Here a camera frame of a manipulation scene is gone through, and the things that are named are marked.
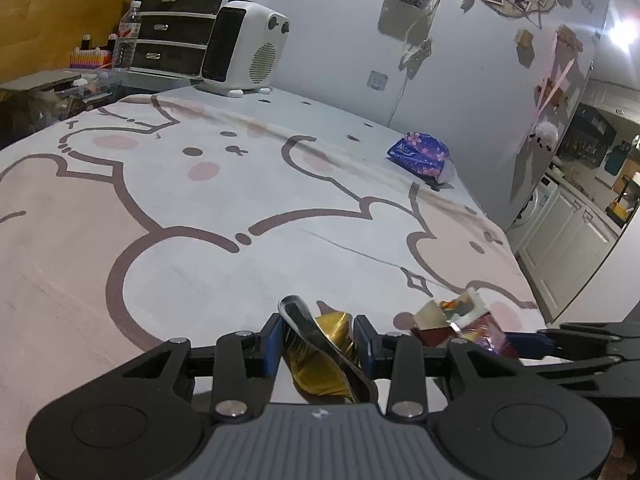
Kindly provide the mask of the white washing machine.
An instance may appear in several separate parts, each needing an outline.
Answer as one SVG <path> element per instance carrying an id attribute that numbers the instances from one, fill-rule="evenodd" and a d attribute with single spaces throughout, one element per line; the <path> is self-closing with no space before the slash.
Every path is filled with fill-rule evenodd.
<path id="1" fill-rule="evenodd" d="M 555 180 L 551 179 L 548 174 L 544 174 L 534 188 L 532 195 L 529 196 L 528 202 L 512 222 L 509 231 L 525 232 L 531 228 L 546 209 L 548 201 L 555 196 L 557 190 L 558 184 Z"/>

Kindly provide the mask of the clear plastic water bottle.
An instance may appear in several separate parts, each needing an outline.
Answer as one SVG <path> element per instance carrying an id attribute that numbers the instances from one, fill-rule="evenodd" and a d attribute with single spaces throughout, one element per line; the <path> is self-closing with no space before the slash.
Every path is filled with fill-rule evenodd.
<path id="1" fill-rule="evenodd" d="M 113 70 L 129 70 L 134 62 L 134 51 L 141 28 L 140 6 L 141 2 L 134 0 L 119 21 L 112 56 Z"/>

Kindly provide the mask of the wall light switch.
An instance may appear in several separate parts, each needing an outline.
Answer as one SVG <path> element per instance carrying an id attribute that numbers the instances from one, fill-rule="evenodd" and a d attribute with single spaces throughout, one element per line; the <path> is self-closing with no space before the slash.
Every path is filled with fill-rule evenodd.
<path id="1" fill-rule="evenodd" d="M 367 86 L 375 91 L 384 91 L 388 81 L 386 74 L 372 70 L 369 75 Z"/>

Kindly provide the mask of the white kitchen cabinet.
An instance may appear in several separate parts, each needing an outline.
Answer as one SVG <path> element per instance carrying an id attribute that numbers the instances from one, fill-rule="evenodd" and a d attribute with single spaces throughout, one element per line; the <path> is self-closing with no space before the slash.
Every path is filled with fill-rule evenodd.
<path id="1" fill-rule="evenodd" d="M 515 255 L 547 322 L 568 308 L 619 239 L 620 229 L 567 186 L 546 199 Z"/>

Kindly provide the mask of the white space heater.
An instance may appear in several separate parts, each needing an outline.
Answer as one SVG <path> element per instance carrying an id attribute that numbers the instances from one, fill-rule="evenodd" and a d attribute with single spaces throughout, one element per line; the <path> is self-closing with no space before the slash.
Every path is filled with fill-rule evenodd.
<path id="1" fill-rule="evenodd" d="M 291 22 L 250 1 L 232 1 L 217 16 L 201 68 L 202 90 L 229 98 L 269 94 Z"/>

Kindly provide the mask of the colourful striped box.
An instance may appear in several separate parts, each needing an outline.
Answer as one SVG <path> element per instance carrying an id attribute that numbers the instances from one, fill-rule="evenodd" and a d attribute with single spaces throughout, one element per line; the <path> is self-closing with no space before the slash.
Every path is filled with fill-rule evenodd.
<path id="1" fill-rule="evenodd" d="M 107 37 L 105 46 L 93 47 L 89 34 L 82 36 L 80 46 L 70 54 L 69 68 L 76 70 L 103 70 L 111 68 L 115 50 L 116 34 Z"/>

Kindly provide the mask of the red cigarette pack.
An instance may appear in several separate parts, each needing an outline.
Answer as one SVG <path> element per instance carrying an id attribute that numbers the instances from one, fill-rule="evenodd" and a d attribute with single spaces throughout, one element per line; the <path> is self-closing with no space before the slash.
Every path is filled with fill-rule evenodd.
<path id="1" fill-rule="evenodd" d="M 427 348 L 454 338 L 477 344 L 496 356 L 516 359 L 518 352 L 480 294 L 468 288 L 453 300 L 431 300 L 413 315 L 413 335 Z"/>

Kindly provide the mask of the blue tissue pack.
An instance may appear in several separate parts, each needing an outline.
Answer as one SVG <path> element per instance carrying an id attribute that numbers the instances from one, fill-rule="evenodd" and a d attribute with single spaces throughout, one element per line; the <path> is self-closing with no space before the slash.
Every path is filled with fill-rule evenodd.
<path id="1" fill-rule="evenodd" d="M 387 156 L 415 176 L 438 184 L 449 183 L 457 175 L 448 146 L 427 133 L 406 133 L 388 149 Z"/>

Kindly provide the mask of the white black drawer cabinet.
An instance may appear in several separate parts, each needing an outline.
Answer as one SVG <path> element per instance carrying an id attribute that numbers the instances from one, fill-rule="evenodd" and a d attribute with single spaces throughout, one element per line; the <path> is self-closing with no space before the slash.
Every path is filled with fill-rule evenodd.
<path id="1" fill-rule="evenodd" d="M 132 68 L 197 77 L 216 15 L 225 4 L 247 0 L 137 0 L 141 27 Z"/>

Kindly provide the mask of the cartoon bear tablecloth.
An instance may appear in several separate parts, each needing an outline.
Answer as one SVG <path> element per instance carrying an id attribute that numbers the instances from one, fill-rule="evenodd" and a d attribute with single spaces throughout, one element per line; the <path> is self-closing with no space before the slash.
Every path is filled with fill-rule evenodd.
<path id="1" fill-rule="evenodd" d="M 276 91 L 128 96 L 1 153 L 1 474 L 30 479 L 40 408 L 162 341 L 257 330 L 288 295 L 408 330 L 474 288 L 544 325 L 463 183 L 387 158 L 395 131 Z"/>

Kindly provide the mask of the gold foil wrapper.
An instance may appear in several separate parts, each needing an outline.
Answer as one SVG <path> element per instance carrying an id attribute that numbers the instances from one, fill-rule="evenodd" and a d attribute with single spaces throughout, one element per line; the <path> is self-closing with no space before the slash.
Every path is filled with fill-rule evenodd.
<path id="1" fill-rule="evenodd" d="M 313 316 L 297 296 L 280 301 L 283 320 L 283 359 L 294 386 L 308 400 L 375 403 L 378 387 L 358 363 L 352 316 L 328 311 Z"/>

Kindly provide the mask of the white plush wall toy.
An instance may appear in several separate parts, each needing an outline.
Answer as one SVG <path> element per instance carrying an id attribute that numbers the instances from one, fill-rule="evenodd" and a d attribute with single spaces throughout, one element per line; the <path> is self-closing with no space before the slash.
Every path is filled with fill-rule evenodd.
<path id="1" fill-rule="evenodd" d="M 528 140 L 535 142 L 540 148 L 552 153 L 559 143 L 559 129 L 555 124 L 552 124 L 552 122 L 543 120 L 542 122 L 538 122 L 529 133 Z"/>

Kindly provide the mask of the grey side shelf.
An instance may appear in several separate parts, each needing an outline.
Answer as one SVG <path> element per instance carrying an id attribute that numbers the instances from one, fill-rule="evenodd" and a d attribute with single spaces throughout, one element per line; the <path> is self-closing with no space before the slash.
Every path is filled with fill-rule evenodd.
<path id="1" fill-rule="evenodd" d="M 2 82 L 1 103 L 18 106 L 56 104 L 70 96 L 80 96 L 82 89 L 74 82 L 80 73 L 73 70 L 43 70 Z"/>

